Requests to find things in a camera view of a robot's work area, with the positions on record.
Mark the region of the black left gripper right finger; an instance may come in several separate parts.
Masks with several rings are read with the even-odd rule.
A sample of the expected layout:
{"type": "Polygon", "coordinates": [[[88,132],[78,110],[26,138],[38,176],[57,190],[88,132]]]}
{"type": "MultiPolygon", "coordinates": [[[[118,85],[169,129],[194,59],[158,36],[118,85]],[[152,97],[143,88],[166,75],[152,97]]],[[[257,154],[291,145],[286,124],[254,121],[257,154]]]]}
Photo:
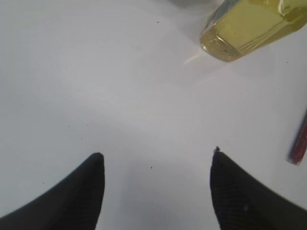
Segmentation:
{"type": "Polygon", "coordinates": [[[307,211],[275,193],[216,147],[210,171],[214,212],[222,230],[305,230],[307,211]]]}

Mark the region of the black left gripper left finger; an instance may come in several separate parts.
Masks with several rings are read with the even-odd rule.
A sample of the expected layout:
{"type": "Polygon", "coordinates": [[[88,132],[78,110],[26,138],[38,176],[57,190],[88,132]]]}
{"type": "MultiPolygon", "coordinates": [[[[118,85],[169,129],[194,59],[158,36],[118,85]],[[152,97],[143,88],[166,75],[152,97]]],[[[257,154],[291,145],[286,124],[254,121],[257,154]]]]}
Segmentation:
{"type": "Polygon", "coordinates": [[[54,187],[1,217],[2,230],[94,230],[105,190],[104,156],[90,155],[54,187]]]}

